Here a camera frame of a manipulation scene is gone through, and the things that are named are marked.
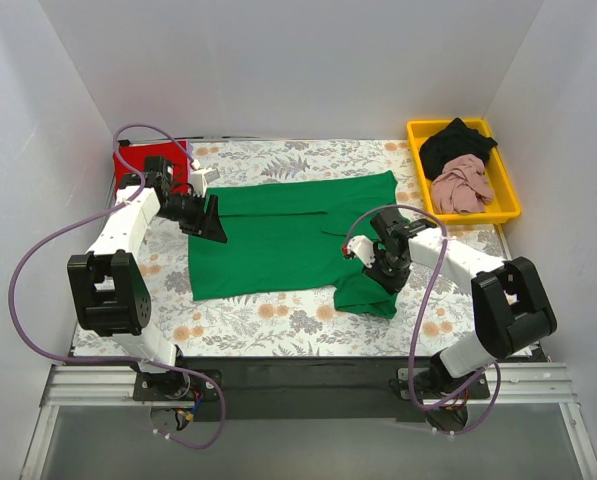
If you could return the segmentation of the green t shirt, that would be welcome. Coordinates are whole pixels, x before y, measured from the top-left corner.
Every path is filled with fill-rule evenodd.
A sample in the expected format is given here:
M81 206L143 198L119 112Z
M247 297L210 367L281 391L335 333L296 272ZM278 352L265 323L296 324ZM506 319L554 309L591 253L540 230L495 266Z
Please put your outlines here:
M334 287L336 310L391 319L396 295L363 274L342 254L347 233L376 234L367 211L396 200L397 180L369 176L247 187L219 187L225 243L192 237L189 278L197 301Z

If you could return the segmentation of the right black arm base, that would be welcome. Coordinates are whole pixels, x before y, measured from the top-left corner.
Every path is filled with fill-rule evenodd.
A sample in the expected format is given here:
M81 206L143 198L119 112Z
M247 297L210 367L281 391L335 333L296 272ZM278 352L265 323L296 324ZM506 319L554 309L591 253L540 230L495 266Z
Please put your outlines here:
M446 371L435 354L423 368L414 368L409 375L407 368L401 368L389 380L389 389L401 400L408 402L424 421L436 432L456 435L463 431L469 421L468 402L487 400L491 391L483 372L467 387L475 371L453 378Z

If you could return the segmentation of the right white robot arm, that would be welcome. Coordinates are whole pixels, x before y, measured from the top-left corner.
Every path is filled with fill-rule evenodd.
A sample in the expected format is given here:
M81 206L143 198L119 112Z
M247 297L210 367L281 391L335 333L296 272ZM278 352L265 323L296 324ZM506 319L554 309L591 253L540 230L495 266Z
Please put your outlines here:
M376 234L349 235L345 254L363 264L364 274L387 293L400 292L412 264L429 267L470 292L474 330L434 354L427 371L415 375L419 385L453 397L467 377L552 335L557 320L534 263L488 255L449 237L430 218L405 219L396 206L367 213Z

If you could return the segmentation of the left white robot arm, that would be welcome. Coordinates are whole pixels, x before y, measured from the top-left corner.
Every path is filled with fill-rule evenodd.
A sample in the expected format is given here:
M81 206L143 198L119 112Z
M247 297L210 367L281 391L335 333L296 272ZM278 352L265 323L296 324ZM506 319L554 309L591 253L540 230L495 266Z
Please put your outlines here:
M151 321L152 303L136 257L156 217L179 225L182 233L226 243L218 198L207 192L217 179L212 168L189 174L185 190L175 193L174 165L162 156L148 156L144 171L126 173L116 191L115 205L89 250L73 255L67 273L80 327L110 338L138 370L158 374L156 387L171 400L183 398L191 386L189 373L174 365L177 347Z

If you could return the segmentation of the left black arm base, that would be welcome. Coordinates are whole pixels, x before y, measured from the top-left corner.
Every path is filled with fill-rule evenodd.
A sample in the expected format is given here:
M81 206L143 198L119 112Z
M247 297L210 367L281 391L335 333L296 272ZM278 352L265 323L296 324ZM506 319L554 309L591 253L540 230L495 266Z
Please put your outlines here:
M132 399L139 402L164 402L164 410L173 414L176 432L189 426L202 406L219 401L217 390L211 382L173 371L138 373Z

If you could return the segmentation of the red folded t shirt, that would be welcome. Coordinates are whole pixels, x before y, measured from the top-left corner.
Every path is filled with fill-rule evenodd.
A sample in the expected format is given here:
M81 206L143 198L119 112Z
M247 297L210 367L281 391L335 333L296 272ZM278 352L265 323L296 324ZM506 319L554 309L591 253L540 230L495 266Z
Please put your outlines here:
M191 171L187 154L192 152L192 147L185 140L180 140L179 144L184 151L175 146L171 141L144 145L129 145L126 141L122 141L122 145L119 147L119 152L129 165L143 172L146 171L144 168L146 157L164 157L173 164L172 179L173 183L176 185L174 192L186 193L188 188L184 187L183 183L188 181L189 173Z

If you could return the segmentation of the pink crumpled t shirt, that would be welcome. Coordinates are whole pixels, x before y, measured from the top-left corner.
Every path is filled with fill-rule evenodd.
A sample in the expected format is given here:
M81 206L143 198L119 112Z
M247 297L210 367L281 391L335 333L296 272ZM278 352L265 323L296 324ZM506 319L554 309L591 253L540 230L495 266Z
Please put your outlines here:
M472 154L449 161L431 184L432 203L441 214L484 213L494 198L484 162Z

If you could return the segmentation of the floral patterned table mat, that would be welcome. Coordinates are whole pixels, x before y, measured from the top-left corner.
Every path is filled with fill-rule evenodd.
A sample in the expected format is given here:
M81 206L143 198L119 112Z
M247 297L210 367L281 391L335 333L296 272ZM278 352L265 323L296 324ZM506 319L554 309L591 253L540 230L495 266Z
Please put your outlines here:
M194 142L221 186L357 177L391 171L396 198L422 203L406 142L306 140ZM452 282L414 266L392 319L339 312L333 289L260 293L197 301L179 228L157 219L138 264L152 297L152 322L188 356L431 355L473 328L472 301Z

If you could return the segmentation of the black crumpled t shirt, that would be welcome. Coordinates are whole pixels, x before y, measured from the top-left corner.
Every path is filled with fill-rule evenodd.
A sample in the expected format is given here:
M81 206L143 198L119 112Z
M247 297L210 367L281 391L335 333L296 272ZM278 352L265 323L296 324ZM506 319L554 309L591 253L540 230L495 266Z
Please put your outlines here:
M470 128L460 119L453 119L444 129L429 137L420 147L419 156L427 180L434 181L445 165L463 155L474 155L484 165L498 143L490 136Z

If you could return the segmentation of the aluminium frame rail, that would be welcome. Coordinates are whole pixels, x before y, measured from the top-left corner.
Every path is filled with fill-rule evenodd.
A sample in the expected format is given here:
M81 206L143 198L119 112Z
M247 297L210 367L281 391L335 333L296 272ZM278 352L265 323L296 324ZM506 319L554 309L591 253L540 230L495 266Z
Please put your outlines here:
M172 404L126 367L58 367L24 464L26 479L597 479L566 368L507 363L460 406L472 431L432 430L396 386L401 359L208 359L227 424L203 406L163 438ZM188 442L215 438L194 451Z

